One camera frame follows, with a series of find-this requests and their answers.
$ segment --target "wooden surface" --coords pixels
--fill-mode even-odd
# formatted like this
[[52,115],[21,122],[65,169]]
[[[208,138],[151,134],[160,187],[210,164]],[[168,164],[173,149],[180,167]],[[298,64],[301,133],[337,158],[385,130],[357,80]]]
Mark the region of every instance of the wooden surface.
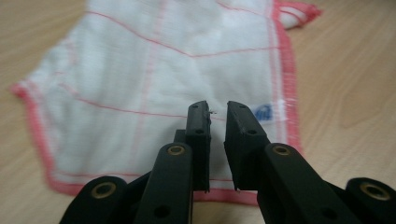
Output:
[[[289,31],[308,162],[344,187],[367,176],[396,189],[396,1],[305,1],[324,14]],[[72,197],[48,189],[24,106],[8,87],[78,21],[83,1],[0,3],[0,222],[56,223]],[[196,203],[194,223],[263,223],[258,207]]]

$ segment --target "white cloth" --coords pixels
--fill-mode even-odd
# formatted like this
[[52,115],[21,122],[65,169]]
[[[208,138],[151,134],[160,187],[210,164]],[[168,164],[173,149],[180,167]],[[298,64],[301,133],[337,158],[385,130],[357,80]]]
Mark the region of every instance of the white cloth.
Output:
[[294,63],[266,1],[91,0],[81,21],[13,90],[28,108],[49,184],[76,194],[101,175],[132,181],[186,125],[212,115],[211,192],[198,200],[254,204],[231,191],[226,106],[248,105],[272,142],[299,148]]

